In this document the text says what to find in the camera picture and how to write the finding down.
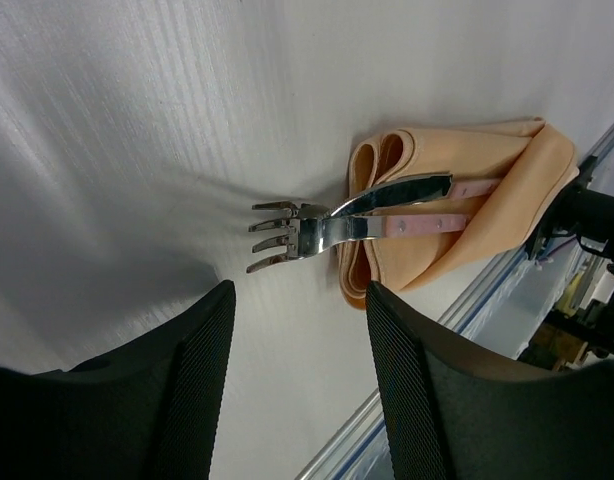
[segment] folded napkin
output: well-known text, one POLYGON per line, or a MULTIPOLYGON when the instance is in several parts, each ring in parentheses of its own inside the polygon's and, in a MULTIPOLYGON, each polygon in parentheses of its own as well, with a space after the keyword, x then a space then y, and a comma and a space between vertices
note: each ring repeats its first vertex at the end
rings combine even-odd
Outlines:
POLYGON ((572 142, 541 118, 455 129, 401 128, 356 148, 349 161, 349 196, 402 176, 443 172, 456 180, 502 181, 488 196, 381 211, 472 218, 462 232, 342 244, 340 286, 352 306, 365 308, 371 280, 393 291, 408 290, 521 245, 578 169, 572 142))

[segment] white tablecloth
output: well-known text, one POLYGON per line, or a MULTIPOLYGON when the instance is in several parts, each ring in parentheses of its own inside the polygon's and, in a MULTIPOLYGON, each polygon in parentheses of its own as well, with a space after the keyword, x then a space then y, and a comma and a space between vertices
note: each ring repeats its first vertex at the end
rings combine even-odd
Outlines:
MULTIPOLYGON (((614 120, 614 0, 0 1, 0 363, 68 368, 219 279, 212 476, 291 478, 375 388, 322 255, 244 274, 255 201, 333 201, 403 124, 614 120)), ((405 296, 438 316, 483 263, 405 296)))

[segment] black mount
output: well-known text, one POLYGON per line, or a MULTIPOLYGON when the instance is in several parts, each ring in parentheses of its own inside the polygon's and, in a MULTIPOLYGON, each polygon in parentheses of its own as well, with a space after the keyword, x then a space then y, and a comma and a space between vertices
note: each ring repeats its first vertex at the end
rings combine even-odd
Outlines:
POLYGON ((542 253, 551 238, 576 237, 583 250, 614 262, 614 197, 587 188, 597 165, 598 157, 588 157, 581 164, 578 177, 554 199, 525 243, 529 258, 542 253), (583 239, 604 247, 592 249, 583 239))

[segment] metal fork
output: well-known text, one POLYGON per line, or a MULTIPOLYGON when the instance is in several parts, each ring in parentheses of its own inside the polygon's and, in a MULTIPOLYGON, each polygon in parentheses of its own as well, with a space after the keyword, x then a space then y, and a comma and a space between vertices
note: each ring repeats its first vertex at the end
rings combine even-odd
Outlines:
POLYGON ((283 246, 286 251, 250 265, 247 273, 278 263, 312 257, 343 242, 462 231, 470 220, 469 215, 372 213, 433 200, 487 195, 498 183, 498 179, 454 182, 450 174, 415 175, 376 185, 334 208, 315 203, 297 205, 292 201, 253 205, 253 210, 284 211, 285 216, 249 227, 250 232, 283 230, 282 235, 254 245, 252 252, 283 246))

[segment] fork tines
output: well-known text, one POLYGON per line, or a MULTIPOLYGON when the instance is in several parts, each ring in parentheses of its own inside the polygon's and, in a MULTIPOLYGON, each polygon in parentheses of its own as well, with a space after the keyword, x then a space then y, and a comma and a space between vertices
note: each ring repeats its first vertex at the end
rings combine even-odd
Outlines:
MULTIPOLYGON (((287 211, 287 217, 275 218, 273 220, 265 220, 263 222, 256 223, 249 227, 249 232, 262 232, 265 230, 274 230, 276 228, 290 230, 290 219, 296 215, 299 207, 290 201, 271 202, 271 203, 259 203, 252 205, 252 210, 285 210, 287 211)), ((252 253, 258 253, 269 248, 276 248, 289 245, 288 235, 279 235, 277 237, 267 238, 262 242, 257 243, 251 249, 252 253)), ((276 265, 291 260, 287 253, 272 255, 271 257, 263 258, 258 262, 253 263, 247 267, 247 273, 256 272, 262 268, 276 265)))

